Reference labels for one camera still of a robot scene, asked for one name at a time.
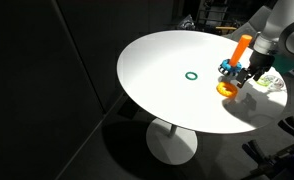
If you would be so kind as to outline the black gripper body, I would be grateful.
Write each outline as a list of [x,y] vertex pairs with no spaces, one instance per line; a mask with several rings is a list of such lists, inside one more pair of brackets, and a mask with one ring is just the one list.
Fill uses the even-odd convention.
[[257,74],[258,72],[265,73],[270,70],[274,60],[275,58],[272,55],[266,55],[254,51],[249,58],[249,72],[251,74]]

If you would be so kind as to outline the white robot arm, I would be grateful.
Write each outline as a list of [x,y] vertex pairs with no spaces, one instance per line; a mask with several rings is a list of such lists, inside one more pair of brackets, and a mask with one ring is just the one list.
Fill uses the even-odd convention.
[[236,76],[237,86],[253,78],[257,81],[268,72],[276,54],[294,59],[294,0],[278,0],[266,24],[255,40],[249,66]]

